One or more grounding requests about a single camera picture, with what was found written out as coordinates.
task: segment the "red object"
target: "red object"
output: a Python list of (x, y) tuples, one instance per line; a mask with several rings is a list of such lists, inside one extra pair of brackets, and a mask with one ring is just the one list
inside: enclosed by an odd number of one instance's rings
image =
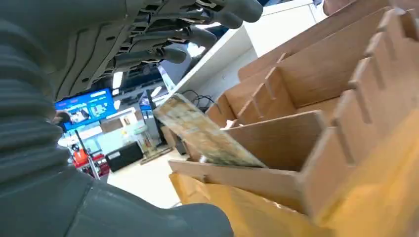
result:
[[(93, 162), (104, 159), (105, 156), (103, 154), (98, 154), (97, 156), (92, 157)], [(86, 155), (86, 160), (82, 160), (82, 162), (77, 162), (77, 160), (74, 161), (74, 166), (76, 168), (80, 168), (85, 164), (88, 164), (89, 161), (87, 160), (87, 155)]]
[(76, 164), (88, 163), (86, 152), (83, 149), (80, 149), (78, 152), (74, 151), (74, 160)]

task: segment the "metal pole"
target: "metal pole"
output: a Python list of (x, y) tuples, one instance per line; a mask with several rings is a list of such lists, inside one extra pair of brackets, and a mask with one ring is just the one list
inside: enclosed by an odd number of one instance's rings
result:
[[(153, 98), (151, 97), (151, 92), (152, 92), (151, 90), (145, 90), (144, 93), (146, 93), (148, 101), (150, 102), (151, 111), (153, 111), (156, 108), (156, 104), (154, 104), (154, 102), (153, 102)], [(160, 129), (163, 126), (163, 124), (154, 116), (154, 114), (153, 114), (153, 117), (154, 117), (153, 119), (156, 123), (157, 132), (159, 133), (159, 137), (160, 137), (160, 141), (161, 141), (161, 143), (158, 144), (158, 145), (165, 145), (168, 142), (166, 141), (165, 136), (163, 135), (163, 132)]]
[(90, 156), (90, 154), (87, 152), (86, 148), (84, 147), (84, 143), (82, 141), (82, 139), (80, 138), (79, 132), (76, 130), (76, 135), (77, 138), (80, 142), (80, 144), (82, 145), (83, 150), (87, 153), (87, 160), (89, 161), (90, 164), (90, 168), (92, 169), (92, 173), (95, 179), (100, 180), (99, 174), (97, 173), (96, 167), (94, 167), (94, 162)]

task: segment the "ceiling light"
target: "ceiling light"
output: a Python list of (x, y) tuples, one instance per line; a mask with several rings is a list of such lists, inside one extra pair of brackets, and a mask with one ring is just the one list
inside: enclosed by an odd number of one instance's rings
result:
[(154, 89), (154, 91), (151, 93), (151, 97), (156, 96), (160, 92), (161, 89), (162, 89), (161, 86), (156, 87), (156, 89)]
[(119, 72), (119, 73), (114, 74), (114, 80), (112, 82), (112, 89), (116, 89), (116, 88), (119, 88), (121, 86), (122, 75), (123, 75), (123, 72)]
[(206, 28), (211, 28), (211, 27), (216, 27), (216, 26), (221, 26), (221, 24), (218, 22), (215, 22), (209, 25), (196, 25), (196, 27), (199, 29), (206, 29)]
[(116, 110), (119, 109), (119, 106), (120, 105), (121, 105), (121, 101), (120, 100), (117, 100), (117, 101), (114, 102), (114, 107), (115, 107)]
[(119, 89), (115, 89), (112, 91), (112, 95), (118, 95), (119, 94)]
[(119, 112), (114, 113), (113, 115), (107, 116), (106, 119), (110, 119), (110, 118), (116, 117), (118, 115), (125, 114), (127, 112), (135, 113), (135, 108), (134, 107), (129, 107), (128, 109), (121, 110)]

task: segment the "wooden panel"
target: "wooden panel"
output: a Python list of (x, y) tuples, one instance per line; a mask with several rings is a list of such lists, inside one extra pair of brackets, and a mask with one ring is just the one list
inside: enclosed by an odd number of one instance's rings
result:
[(413, 40), (407, 40), (407, 44), (409, 45), (413, 65), (414, 67), (419, 68), (419, 43)]
[(332, 121), (349, 162), (354, 164), (364, 160), (378, 143), (374, 126), (366, 123), (365, 104), (359, 101), (356, 93), (359, 92), (347, 90), (342, 94)]
[[(251, 114), (253, 110), (257, 112), (258, 117)], [(281, 73), (278, 68), (274, 68), (265, 83), (261, 84), (252, 96), (252, 102), (243, 107), (238, 117), (244, 124), (250, 124), (295, 113), (295, 106), (283, 83)]]
[(378, 9), (390, 6), (386, 0), (359, 0), (319, 22), (286, 43), (261, 56), (239, 70), (240, 81), (250, 79), (252, 75), (273, 67), (283, 53), (290, 55), (326, 38)]
[(266, 167), (181, 94), (174, 94), (153, 112), (209, 163)]
[(216, 104), (211, 105), (205, 114), (220, 127), (225, 127), (227, 120), (233, 121), (236, 119), (225, 94), (222, 94)]
[(300, 171), (326, 124), (319, 111), (226, 130), (273, 169)]
[(321, 110), (326, 118), (327, 123), (330, 123), (330, 121), (333, 119), (333, 115), (334, 115), (338, 102), (339, 102), (339, 97), (301, 107), (297, 109), (297, 112), (304, 113), (304, 112), (313, 111), (313, 110)]
[(257, 110), (254, 100), (249, 100), (245, 104), (243, 109), (238, 114), (238, 117), (239, 117), (239, 123), (243, 125), (261, 121), (260, 113)]
[(185, 147), (186, 153), (189, 155), (189, 159), (198, 162), (201, 158), (201, 154), (197, 152), (191, 145), (188, 145), (187, 142), (182, 141), (182, 144)]
[(331, 207), (341, 185), (353, 171), (354, 167), (346, 161), (336, 128), (329, 127), (299, 176), (306, 212), (312, 218), (317, 219)]
[(266, 80), (266, 76), (271, 70), (270, 68), (258, 73), (252, 77), (252, 80), (239, 83), (224, 92), (234, 114), (239, 114), (244, 105), (251, 99), (256, 89)]
[(414, 66), (409, 52), (400, 17), (395, 10), (388, 11), (380, 24), (380, 30), (387, 38), (387, 48), (397, 69), (398, 89), (408, 105), (408, 111), (415, 106), (415, 98), (419, 88), (419, 69)]
[(170, 160), (174, 173), (207, 183), (237, 187), (304, 213), (296, 187), (296, 172), (267, 168), (247, 168)]
[(369, 119), (374, 123), (380, 137), (384, 137), (399, 122), (396, 121), (396, 117), (398, 117), (397, 103), (390, 100), (391, 94), (388, 93), (391, 89), (388, 86), (392, 85), (380, 86), (383, 84), (382, 78), (377, 78), (377, 68), (374, 63), (374, 58), (360, 61), (349, 84), (359, 92), (365, 102), (368, 114), (371, 116)]
[(278, 64), (296, 107), (338, 97), (385, 13), (381, 9)]
[(407, 11), (405, 14), (400, 16), (400, 20), (402, 21), (405, 37), (411, 38), (414, 41), (419, 41), (419, 32), (418, 25), (416, 23), (415, 11)]

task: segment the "monitor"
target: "monitor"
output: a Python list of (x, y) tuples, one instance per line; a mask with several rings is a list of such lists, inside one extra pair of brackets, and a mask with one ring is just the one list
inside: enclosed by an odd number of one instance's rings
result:
[(107, 88), (59, 101), (55, 103), (55, 108), (66, 110), (70, 114), (70, 122), (64, 124), (67, 131), (99, 121), (117, 112)]

